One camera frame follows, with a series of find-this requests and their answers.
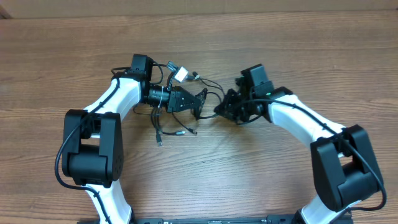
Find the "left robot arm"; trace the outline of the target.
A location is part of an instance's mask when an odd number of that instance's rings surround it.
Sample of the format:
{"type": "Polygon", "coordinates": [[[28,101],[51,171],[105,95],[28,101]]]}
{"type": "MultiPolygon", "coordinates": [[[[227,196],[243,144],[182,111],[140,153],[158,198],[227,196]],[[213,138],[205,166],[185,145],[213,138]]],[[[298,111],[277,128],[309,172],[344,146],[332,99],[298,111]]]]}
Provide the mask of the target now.
{"type": "Polygon", "coordinates": [[[200,118],[208,93],[191,94],[173,81],[183,82],[188,70],[169,62],[166,86],[153,83],[152,70],[162,65],[147,55],[135,54],[131,65],[112,69],[109,88],[93,104],[69,110],[64,119],[63,143],[55,159],[55,176],[69,189],[84,190],[92,199],[99,223],[135,223],[119,178],[123,171],[124,149],[121,123],[139,103],[153,107],[150,114],[157,134],[162,134],[157,112],[175,114],[190,110],[200,118]]]}

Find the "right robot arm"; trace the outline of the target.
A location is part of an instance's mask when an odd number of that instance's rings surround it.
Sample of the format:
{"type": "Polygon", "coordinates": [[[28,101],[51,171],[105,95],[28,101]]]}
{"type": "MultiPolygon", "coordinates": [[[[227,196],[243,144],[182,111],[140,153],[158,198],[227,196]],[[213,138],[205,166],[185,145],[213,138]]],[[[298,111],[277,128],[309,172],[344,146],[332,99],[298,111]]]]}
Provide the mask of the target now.
{"type": "Polygon", "coordinates": [[[313,200],[294,214],[268,215],[266,223],[352,223],[353,211],[373,212],[387,192],[368,133],[359,125],[332,122],[302,103],[288,88],[275,88],[262,64],[241,71],[216,114],[248,124],[263,117],[310,150],[313,200]]]}

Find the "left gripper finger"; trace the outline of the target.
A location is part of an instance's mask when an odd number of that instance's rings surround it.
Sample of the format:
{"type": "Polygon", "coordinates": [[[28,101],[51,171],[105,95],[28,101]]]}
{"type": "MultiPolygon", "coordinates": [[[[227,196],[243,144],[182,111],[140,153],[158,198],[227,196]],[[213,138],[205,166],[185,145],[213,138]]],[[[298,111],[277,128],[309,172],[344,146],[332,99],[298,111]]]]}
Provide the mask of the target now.
{"type": "Polygon", "coordinates": [[[201,92],[195,95],[195,98],[198,100],[196,106],[194,107],[194,117],[196,120],[200,119],[200,114],[202,112],[203,106],[206,101],[208,89],[204,88],[201,92]]]}
{"type": "Polygon", "coordinates": [[[193,109],[196,106],[197,99],[189,91],[182,89],[182,111],[193,109]]]}

